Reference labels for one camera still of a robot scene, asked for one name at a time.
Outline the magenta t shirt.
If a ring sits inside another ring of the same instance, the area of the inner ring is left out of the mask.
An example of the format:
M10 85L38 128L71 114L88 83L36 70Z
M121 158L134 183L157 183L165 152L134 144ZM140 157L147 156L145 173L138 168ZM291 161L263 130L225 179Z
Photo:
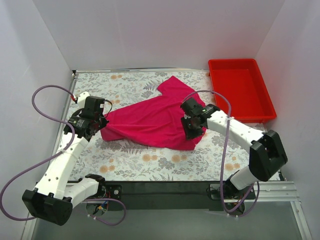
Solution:
M135 143L179 151L192 151L202 136L187 139L180 105L194 89L172 76L158 86L160 96L153 97L106 115L108 124L100 130L105 142L131 140Z

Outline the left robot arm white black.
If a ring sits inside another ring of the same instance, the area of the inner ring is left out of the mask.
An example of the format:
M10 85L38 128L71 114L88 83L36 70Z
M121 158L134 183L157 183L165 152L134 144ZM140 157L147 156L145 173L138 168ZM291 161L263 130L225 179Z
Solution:
M74 112L64 128L59 151L61 154L51 160L44 176L33 190L26 190L22 201L33 217L64 225L75 206L89 197L101 200L106 196L104 177L88 174L78 183L67 187L72 170L91 138L103 129L108 121L103 115L106 100L80 94L79 110Z

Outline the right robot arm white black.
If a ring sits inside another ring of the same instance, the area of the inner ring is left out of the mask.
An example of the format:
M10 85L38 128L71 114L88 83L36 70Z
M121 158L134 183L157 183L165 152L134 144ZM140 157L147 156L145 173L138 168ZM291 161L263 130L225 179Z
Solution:
M281 138L276 131L263 132L231 117L217 106L200 105L194 98L181 104L181 123L188 140L199 137L204 129L223 134L249 154L248 166L223 181L223 195L237 199L255 182L267 182L288 162Z

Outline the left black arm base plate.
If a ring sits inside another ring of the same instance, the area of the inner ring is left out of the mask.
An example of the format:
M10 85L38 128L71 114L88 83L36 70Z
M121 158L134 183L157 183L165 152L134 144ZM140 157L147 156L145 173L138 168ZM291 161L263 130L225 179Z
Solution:
M100 198L111 198L121 200L122 186L119 184L108 184L101 187L102 196Z

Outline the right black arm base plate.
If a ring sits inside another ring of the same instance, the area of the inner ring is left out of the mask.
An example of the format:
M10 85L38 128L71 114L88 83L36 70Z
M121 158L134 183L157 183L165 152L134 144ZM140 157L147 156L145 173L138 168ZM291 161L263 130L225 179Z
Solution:
M241 200L247 191L249 190L249 186L244 188L243 190L237 191L236 193L230 193L228 190L223 190L223 198L225 200ZM209 197L211 200L220 200L221 195L220 195L220 184L219 183L212 183L210 184L206 191L206 195ZM255 191L253 189L250 190L247 199L249 200L254 200L256 197Z

